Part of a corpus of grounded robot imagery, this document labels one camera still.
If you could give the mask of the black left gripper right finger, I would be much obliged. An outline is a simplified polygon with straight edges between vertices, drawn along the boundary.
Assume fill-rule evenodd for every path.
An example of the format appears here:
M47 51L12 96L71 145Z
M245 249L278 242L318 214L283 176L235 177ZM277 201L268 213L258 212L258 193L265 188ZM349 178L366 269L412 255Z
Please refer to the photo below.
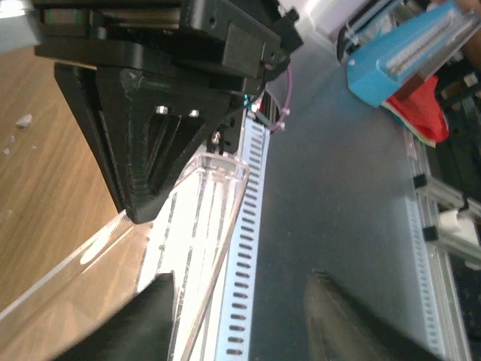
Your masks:
M304 292L310 360L439 360L350 295L330 274L312 270Z

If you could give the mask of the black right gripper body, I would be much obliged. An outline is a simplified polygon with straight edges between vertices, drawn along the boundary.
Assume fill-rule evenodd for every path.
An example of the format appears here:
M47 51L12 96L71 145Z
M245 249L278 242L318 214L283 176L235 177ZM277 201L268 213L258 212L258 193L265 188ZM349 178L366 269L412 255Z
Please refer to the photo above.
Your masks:
M38 56L189 77L257 94L303 41L277 1L36 1Z

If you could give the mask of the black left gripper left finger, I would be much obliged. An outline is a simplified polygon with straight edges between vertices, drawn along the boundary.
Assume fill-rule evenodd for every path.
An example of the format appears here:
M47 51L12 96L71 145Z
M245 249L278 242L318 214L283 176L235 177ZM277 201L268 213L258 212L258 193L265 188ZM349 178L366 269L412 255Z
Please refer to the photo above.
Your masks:
M166 360L173 330L174 275L164 273L57 360Z

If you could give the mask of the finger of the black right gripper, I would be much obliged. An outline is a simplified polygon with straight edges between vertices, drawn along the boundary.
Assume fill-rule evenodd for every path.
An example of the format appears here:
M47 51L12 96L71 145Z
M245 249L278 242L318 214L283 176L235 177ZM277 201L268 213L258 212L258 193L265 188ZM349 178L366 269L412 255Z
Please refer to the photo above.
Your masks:
M118 211L154 220L184 166L230 111L231 97L129 68L57 62L54 77Z

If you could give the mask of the clear plastic metronome cover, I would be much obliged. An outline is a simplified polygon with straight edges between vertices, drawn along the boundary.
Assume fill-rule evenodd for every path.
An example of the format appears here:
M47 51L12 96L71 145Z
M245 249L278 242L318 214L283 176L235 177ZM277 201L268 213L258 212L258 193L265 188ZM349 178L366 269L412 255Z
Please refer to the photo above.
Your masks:
M178 360L215 287L249 175L200 153L156 219L120 213L1 313L3 360Z

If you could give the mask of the white debris pile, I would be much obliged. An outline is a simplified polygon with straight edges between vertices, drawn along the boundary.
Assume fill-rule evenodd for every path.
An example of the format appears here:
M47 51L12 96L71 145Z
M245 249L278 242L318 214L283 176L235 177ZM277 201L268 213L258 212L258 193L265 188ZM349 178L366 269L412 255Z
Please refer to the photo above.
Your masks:
M32 114L26 114L14 123L1 127L1 155L9 156L11 154L14 146L19 143L23 134L31 127L32 121Z

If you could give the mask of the blue plastic box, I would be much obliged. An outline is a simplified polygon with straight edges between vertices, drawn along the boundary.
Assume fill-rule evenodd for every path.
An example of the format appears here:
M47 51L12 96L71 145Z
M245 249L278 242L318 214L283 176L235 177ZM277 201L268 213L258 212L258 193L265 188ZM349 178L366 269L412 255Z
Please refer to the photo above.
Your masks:
M429 79L479 29L476 11L444 2L355 51L346 66L348 89L379 107L411 78Z

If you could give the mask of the red cloth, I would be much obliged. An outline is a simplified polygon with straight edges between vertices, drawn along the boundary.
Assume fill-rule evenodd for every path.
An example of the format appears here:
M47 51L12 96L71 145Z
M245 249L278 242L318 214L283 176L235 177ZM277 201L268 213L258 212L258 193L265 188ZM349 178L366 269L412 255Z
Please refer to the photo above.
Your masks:
M415 138L429 147L436 147L449 137L449 127L436 99L438 76L431 76L405 100L391 96L382 103Z

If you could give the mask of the aluminium front rail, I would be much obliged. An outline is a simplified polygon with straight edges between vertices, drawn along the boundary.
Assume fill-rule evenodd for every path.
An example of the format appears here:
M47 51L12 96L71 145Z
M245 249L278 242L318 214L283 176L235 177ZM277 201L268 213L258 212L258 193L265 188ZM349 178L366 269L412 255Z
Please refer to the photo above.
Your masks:
M138 287L174 275L171 360L215 360L227 257L250 173L241 159L247 116L254 119L245 114L238 152L198 153L147 233Z

